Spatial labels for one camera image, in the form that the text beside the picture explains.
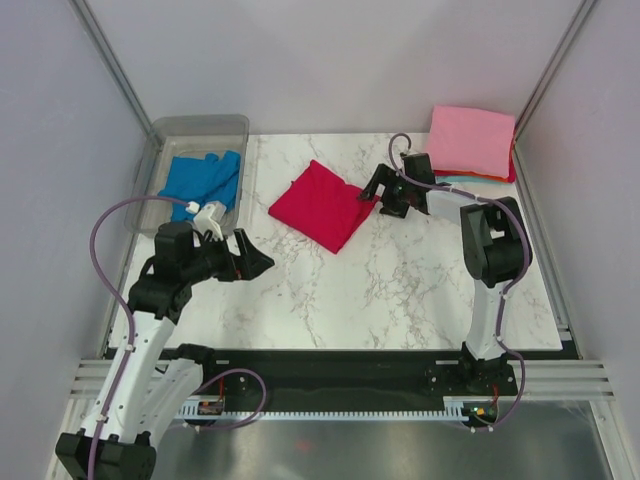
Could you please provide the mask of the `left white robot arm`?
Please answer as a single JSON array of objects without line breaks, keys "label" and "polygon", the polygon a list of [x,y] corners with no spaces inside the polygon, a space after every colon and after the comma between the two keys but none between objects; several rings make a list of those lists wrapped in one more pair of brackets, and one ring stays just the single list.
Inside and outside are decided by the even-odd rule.
[{"label": "left white robot arm", "polygon": [[198,347],[194,356],[156,364],[172,335],[194,285],[215,279],[249,281],[275,264],[237,229],[238,253],[225,238],[196,232],[187,222],[161,225],[154,254],[144,264],[124,305],[127,331],[111,362],[92,409],[75,433],[63,433],[57,459],[73,479],[149,479],[158,445],[185,401],[208,393],[219,369]]}]

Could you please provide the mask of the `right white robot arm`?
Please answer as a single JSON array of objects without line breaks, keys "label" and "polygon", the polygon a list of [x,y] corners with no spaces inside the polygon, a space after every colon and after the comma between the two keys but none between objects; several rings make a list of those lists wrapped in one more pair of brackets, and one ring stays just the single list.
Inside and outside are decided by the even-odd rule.
[{"label": "right white robot arm", "polygon": [[403,154],[401,159],[401,169],[378,165],[358,199],[372,201],[382,188],[383,215],[405,218],[413,208],[460,227],[464,265],[474,280],[474,301],[457,377],[465,391],[481,393],[494,376],[508,374],[502,337],[506,296],[532,261],[519,204],[511,196],[491,199],[437,183],[427,154]]}]

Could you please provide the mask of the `clear plastic bin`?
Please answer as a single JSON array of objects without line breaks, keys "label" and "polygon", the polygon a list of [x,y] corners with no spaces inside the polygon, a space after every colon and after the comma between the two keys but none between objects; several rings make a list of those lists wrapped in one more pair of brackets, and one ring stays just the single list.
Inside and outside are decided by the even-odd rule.
[{"label": "clear plastic bin", "polygon": [[249,119],[242,114],[172,116],[155,121],[139,161],[132,195],[158,194],[175,156],[203,160],[209,153],[221,156],[234,151],[241,158],[236,204],[220,222],[223,233],[231,234],[240,216],[249,130]]}]

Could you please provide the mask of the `red t shirt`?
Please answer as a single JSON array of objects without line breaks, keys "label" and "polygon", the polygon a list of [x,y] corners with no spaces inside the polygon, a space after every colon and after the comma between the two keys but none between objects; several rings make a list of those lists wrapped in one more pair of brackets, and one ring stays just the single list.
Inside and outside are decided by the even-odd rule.
[{"label": "red t shirt", "polygon": [[360,200],[361,192],[312,159],[269,207],[268,214],[337,254],[380,199],[375,195],[372,200]]}]

